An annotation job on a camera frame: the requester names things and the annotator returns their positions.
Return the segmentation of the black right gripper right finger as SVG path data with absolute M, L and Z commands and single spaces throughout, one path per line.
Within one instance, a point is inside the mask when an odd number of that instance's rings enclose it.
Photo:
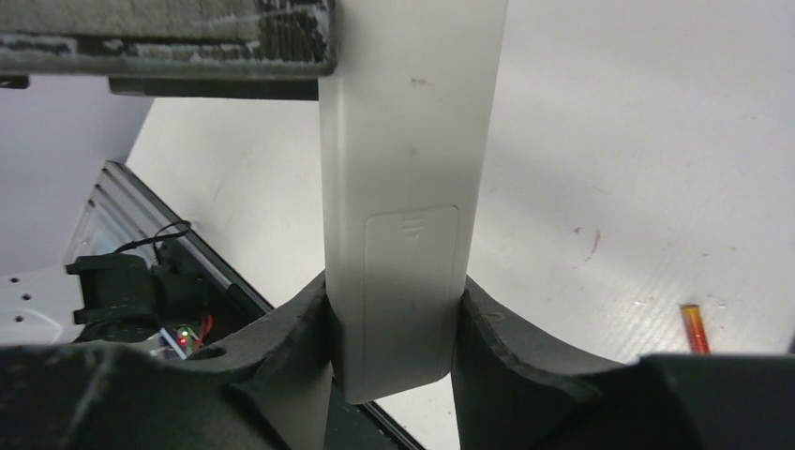
M 655 354 L 622 365 L 469 281 L 452 386 L 464 449 L 790 449 L 790 356 Z

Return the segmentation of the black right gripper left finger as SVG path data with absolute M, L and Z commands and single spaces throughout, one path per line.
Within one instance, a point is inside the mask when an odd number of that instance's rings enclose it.
M 323 276 L 184 361 L 128 345 L 1 352 L 5 449 L 321 449 L 332 368 Z

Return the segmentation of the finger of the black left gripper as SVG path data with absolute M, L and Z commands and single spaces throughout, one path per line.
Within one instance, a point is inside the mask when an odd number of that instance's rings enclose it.
M 5 1 L 1 84 L 91 75 L 116 95 L 314 99 L 337 66 L 336 12 L 333 1 Z

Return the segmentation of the white remote control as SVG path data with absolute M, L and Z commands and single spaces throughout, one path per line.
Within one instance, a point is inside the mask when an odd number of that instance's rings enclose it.
M 333 368 L 353 404 L 450 370 L 504 1 L 339 1 L 319 82 Z

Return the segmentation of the orange red AAA battery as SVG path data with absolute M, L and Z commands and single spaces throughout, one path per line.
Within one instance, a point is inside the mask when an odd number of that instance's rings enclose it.
M 709 354 L 711 348 L 699 305 L 680 305 L 680 314 L 691 353 Z

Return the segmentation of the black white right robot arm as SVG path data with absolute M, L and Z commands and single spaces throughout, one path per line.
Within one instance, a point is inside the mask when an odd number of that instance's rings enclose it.
M 333 319 L 317 277 L 185 362 L 133 348 L 211 285 L 137 256 L 66 268 L 84 343 L 1 351 L 5 449 L 320 449 Z M 452 385 L 465 449 L 790 449 L 790 356 L 663 354 L 622 366 L 573 348 L 469 281 Z

